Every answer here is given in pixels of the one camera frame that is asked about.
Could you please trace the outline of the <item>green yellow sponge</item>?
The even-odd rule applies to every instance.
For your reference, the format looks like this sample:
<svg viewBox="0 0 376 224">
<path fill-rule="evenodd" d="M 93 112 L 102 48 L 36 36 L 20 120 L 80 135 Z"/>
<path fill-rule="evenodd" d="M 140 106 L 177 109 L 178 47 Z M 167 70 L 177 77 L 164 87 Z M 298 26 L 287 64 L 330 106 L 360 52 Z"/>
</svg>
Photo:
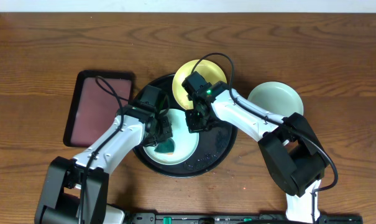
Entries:
<svg viewBox="0 0 376 224">
<path fill-rule="evenodd" d="M 175 143 L 173 139 L 167 139 L 166 141 L 160 142 L 156 145 L 154 152 L 159 154 L 173 154 L 175 151 Z"/>
</svg>

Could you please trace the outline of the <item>mint plate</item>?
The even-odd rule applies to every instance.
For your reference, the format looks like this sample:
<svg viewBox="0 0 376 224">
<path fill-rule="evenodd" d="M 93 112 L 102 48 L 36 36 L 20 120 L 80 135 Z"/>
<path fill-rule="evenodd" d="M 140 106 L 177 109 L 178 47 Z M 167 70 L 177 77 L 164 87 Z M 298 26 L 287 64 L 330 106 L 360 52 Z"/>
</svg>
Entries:
<svg viewBox="0 0 376 224">
<path fill-rule="evenodd" d="M 281 82 L 265 82 L 256 86 L 249 94 L 248 101 L 275 114 L 289 117 L 293 113 L 304 114 L 299 94 Z"/>
<path fill-rule="evenodd" d="M 185 112 L 177 109 L 169 109 L 167 113 L 168 120 L 172 127 L 172 134 L 175 143 L 173 154 L 159 154 L 154 152 L 156 146 L 144 147 L 146 155 L 151 160 L 163 165 L 175 165 L 187 160 L 193 155 L 199 142 L 198 133 L 190 133 L 186 124 Z"/>
</svg>

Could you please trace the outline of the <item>yellow plate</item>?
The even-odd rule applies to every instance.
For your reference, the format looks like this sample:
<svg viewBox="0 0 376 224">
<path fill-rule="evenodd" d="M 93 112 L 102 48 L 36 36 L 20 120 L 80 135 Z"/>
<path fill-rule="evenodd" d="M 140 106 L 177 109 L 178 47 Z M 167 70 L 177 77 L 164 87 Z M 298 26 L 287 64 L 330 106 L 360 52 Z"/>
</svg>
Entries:
<svg viewBox="0 0 376 224">
<path fill-rule="evenodd" d="M 185 78 L 191 74 L 193 67 L 198 62 L 198 59 L 191 60 L 182 65 L 176 72 L 172 82 L 172 92 L 177 103 L 185 110 L 193 109 L 193 102 L 188 99 L 188 93 L 183 88 L 182 83 Z M 212 85 L 218 81 L 227 83 L 227 79 L 223 70 L 214 62 L 209 60 L 202 60 L 195 68 L 206 82 L 210 82 Z"/>
</svg>

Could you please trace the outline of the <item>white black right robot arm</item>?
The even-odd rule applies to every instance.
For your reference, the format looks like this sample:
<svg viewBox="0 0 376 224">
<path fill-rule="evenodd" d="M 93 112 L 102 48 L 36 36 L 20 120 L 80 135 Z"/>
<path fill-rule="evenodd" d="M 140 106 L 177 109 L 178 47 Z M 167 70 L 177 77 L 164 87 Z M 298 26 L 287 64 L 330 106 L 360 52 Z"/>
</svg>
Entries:
<svg viewBox="0 0 376 224">
<path fill-rule="evenodd" d="M 181 85 L 193 102 L 193 108 L 186 111 L 189 131 L 208 131 L 224 121 L 249 135 L 258 143 L 271 178 L 287 195 L 287 219 L 317 223 L 317 196 L 331 160 L 307 120 L 298 113 L 289 117 L 271 113 L 223 81 L 213 85 L 198 72 L 184 78 Z"/>
</svg>

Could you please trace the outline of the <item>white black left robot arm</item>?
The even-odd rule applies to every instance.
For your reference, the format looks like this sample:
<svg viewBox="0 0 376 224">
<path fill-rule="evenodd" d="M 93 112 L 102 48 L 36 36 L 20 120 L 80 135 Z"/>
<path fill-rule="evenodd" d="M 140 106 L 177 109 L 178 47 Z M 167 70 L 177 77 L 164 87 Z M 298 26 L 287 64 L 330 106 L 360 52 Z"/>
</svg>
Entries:
<svg viewBox="0 0 376 224">
<path fill-rule="evenodd" d="M 107 203 L 109 177 L 137 146 L 154 146 L 172 137 L 164 106 L 169 97 L 147 85 L 120 108 L 109 129 L 72 159 L 49 165 L 35 223 L 122 223 L 126 214 Z"/>
</svg>

